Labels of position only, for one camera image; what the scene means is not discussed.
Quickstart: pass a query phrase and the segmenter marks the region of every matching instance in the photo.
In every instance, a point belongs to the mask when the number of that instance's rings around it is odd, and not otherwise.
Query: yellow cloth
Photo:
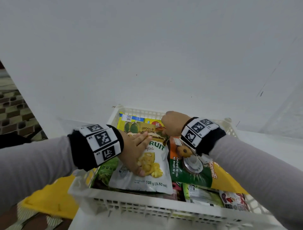
[[[73,219],[79,206],[67,191],[74,178],[73,175],[59,178],[53,184],[25,198],[22,206],[49,215]]]

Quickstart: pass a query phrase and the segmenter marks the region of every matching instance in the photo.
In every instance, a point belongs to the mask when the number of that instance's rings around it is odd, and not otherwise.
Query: jackfruit chips bag
[[[173,188],[167,161],[168,147],[166,142],[168,137],[162,134],[164,130],[162,125],[152,124],[153,122],[160,124],[161,121],[145,118],[145,121],[142,122],[137,119],[135,117],[133,122],[125,122],[121,118],[117,128],[129,136],[145,131],[148,131],[148,134],[152,136],[149,145],[138,159],[138,165],[145,171],[145,177],[134,175],[119,161],[108,185],[119,189],[172,194]]]

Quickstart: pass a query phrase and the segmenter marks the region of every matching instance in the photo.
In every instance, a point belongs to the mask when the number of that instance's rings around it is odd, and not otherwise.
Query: tiled floor
[[[0,77],[0,134],[17,133],[32,141],[47,139],[10,77]],[[20,204],[0,215],[0,230],[66,230],[71,220],[22,208]]]

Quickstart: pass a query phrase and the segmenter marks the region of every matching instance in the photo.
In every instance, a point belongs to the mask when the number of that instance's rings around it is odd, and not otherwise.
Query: barcode
[[[127,121],[131,122],[132,121],[132,116],[130,115],[127,115],[127,118],[126,118]]]

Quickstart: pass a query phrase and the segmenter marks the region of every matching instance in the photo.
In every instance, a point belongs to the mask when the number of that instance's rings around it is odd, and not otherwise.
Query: left hand
[[[138,165],[138,158],[142,155],[143,151],[152,140],[152,137],[149,136],[146,138],[148,132],[145,132],[143,134],[138,133],[132,137],[129,137],[125,132],[121,130],[119,131],[123,137],[124,148],[122,153],[118,155],[118,158],[135,175],[144,177],[145,172]]]

